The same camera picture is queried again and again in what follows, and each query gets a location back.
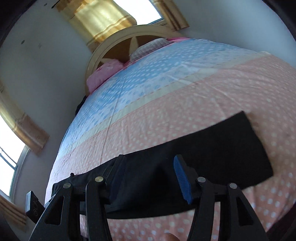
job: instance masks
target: pink polka dot fabric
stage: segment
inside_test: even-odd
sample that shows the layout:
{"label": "pink polka dot fabric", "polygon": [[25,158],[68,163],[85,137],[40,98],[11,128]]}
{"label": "pink polka dot fabric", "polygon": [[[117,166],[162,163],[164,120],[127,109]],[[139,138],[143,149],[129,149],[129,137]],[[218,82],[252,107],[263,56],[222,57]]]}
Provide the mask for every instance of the pink polka dot fabric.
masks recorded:
{"label": "pink polka dot fabric", "polygon": [[[268,230],[296,202],[295,103],[296,69],[272,55],[221,68],[213,75],[149,101],[57,159],[46,200],[50,198],[52,185],[71,172],[86,172],[119,154],[199,131],[243,110],[274,170],[273,177],[243,191]],[[216,203],[212,240],[218,240],[219,211]],[[186,240],[193,215],[194,211],[188,211],[166,217],[108,221],[116,241],[159,240],[165,232]],[[83,216],[81,231],[87,235]]]}

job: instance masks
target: window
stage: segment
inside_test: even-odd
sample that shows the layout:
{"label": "window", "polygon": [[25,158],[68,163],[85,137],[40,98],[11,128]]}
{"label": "window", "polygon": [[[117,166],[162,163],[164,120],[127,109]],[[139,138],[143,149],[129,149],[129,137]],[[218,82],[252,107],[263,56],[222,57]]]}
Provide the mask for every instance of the window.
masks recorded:
{"label": "window", "polygon": [[16,177],[29,148],[0,116],[0,190],[13,196]]}
{"label": "window", "polygon": [[162,17],[149,0],[114,0],[132,15],[138,25],[154,23]]}

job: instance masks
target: metal rivet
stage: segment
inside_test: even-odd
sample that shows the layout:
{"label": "metal rivet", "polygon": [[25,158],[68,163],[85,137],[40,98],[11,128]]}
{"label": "metal rivet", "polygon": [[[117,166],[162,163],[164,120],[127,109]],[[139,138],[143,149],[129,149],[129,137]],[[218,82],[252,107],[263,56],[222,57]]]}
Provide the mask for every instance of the metal rivet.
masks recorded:
{"label": "metal rivet", "polygon": [[205,182],[205,178],[204,177],[199,177],[197,179],[197,181],[200,182],[200,183],[204,183]]}
{"label": "metal rivet", "polygon": [[97,183],[100,183],[100,182],[102,182],[103,180],[104,180],[104,178],[103,177],[96,177],[95,179],[94,179]]}
{"label": "metal rivet", "polygon": [[63,188],[69,188],[71,186],[71,183],[65,183],[64,185],[63,185]]}
{"label": "metal rivet", "polygon": [[232,189],[236,189],[237,188],[237,185],[235,183],[230,183],[229,186]]}

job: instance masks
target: blue polka dot fabric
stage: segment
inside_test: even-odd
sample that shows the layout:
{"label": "blue polka dot fabric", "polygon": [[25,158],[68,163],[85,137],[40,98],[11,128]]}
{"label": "blue polka dot fabric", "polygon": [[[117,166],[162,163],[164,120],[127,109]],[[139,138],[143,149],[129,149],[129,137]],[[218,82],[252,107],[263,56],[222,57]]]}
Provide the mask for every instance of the blue polka dot fabric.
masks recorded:
{"label": "blue polka dot fabric", "polygon": [[251,53],[254,51],[204,39],[189,39],[154,51],[119,71],[87,98],[67,130],[60,152],[135,100],[200,69],[219,68],[219,64]]}

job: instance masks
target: white wall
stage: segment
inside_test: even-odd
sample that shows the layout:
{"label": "white wall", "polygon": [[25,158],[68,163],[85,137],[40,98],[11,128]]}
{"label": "white wall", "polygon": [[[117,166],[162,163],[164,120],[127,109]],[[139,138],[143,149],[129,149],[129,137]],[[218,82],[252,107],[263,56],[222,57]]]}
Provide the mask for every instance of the white wall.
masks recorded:
{"label": "white wall", "polygon": [[[19,106],[50,135],[39,156],[30,152],[24,160],[15,191],[15,203],[21,207],[30,190],[44,203],[61,140],[85,94],[84,74],[91,52],[51,9],[55,2],[37,1],[18,20],[0,49],[1,81]],[[30,220],[28,224],[26,233],[12,227],[22,241],[29,239],[34,227]]]}
{"label": "white wall", "polygon": [[267,51],[296,67],[296,42],[262,0],[174,0],[190,27],[180,33]]}

